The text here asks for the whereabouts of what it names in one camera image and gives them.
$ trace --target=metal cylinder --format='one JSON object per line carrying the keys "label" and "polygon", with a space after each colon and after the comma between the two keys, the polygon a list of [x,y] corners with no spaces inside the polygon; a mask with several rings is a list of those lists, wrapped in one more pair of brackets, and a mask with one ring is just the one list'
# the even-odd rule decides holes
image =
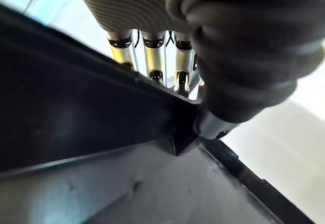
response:
{"label": "metal cylinder", "polygon": [[181,50],[176,47],[176,62],[175,62],[175,82],[177,74],[185,71],[188,72],[189,81],[193,70],[194,50]]}
{"label": "metal cylinder", "polygon": [[148,34],[142,32],[144,52],[146,58],[147,76],[150,77],[154,71],[162,73],[163,84],[166,84],[166,49],[165,32],[159,34]]}
{"label": "metal cylinder", "polygon": [[188,96],[189,84],[194,64],[194,50],[188,34],[175,32],[176,61],[175,87],[179,94]]}
{"label": "metal cylinder", "polygon": [[138,71],[138,63],[131,30],[122,32],[108,32],[108,41],[115,61],[120,64],[129,63],[133,70]]}

